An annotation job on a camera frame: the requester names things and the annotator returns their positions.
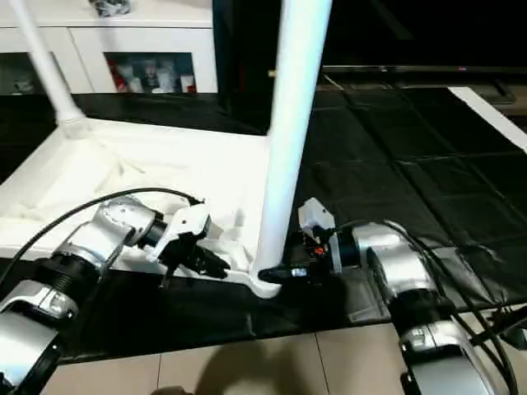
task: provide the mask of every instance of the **white pole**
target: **white pole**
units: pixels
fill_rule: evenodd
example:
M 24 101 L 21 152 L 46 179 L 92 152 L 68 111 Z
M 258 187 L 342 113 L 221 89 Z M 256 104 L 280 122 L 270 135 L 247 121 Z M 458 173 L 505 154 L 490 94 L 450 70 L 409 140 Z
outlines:
M 54 62 L 51 53 L 40 36 L 39 29 L 31 16 L 26 0 L 10 0 L 16 14 L 22 34 L 30 47 L 33 66 L 40 81 L 55 108 L 58 124 L 69 123 L 84 118 L 82 111 L 75 105 L 66 83 Z
M 254 276 L 282 260 L 332 0 L 283 0 Z

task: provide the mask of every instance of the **black fabric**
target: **black fabric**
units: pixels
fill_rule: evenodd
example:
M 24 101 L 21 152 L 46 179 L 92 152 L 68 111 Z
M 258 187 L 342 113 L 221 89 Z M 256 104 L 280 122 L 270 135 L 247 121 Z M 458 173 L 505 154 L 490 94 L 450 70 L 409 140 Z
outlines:
M 264 135 L 268 98 L 239 95 L 79 95 L 92 118 Z M 5 179 L 54 129 L 44 97 L 0 97 Z M 479 307 L 527 301 L 527 156 L 448 90 L 317 92 L 296 209 L 317 197 L 342 224 L 391 220 L 431 245 Z M 0 265 L 5 267 L 5 260 Z M 23 263 L 9 289 L 30 277 Z M 81 314 L 63 362 L 172 351 L 387 322 L 371 279 L 344 268 L 318 286 L 261 300 L 243 286 L 111 272 Z M 460 309 L 459 296 L 448 284 Z

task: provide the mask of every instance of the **tile floor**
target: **tile floor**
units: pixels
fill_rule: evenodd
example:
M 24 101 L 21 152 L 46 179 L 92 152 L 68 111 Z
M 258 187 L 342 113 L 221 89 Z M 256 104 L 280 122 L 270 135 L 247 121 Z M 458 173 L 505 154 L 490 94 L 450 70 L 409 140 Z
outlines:
M 397 341 L 387 324 L 66 365 L 43 393 L 178 395 L 180 386 L 196 395 L 401 395 Z M 527 394 L 527 355 L 507 351 Z

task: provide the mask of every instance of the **robotic arm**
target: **robotic arm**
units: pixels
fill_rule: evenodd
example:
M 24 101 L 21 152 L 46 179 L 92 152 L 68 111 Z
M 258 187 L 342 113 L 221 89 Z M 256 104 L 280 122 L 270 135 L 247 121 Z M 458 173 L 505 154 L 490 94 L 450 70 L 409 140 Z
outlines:
M 261 271 L 262 280 L 316 281 L 343 267 L 360 266 L 373 275 L 399 335 L 408 367 L 401 376 L 407 395 L 498 393 L 467 334 L 453 321 L 455 307 L 438 292 L 404 228 L 357 223 L 338 229 L 314 198 L 300 208 L 299 222 L 302 242 L 288 246 L 290 264 Z
M 0 393 L 40 392 L 64 348 L 60 332 L 124 246 L 148 250 L 149 260 L 167 266 L 166 278 L 179 264 L 226 277 L 228 265 L 196 245 L 209 224 L 204 204 L 178 210 L 170 224 L 131 197 L 101 204 L 91 221 L 77 227 L 51 257 L 38 261 L 31 279 L 0 301 Z

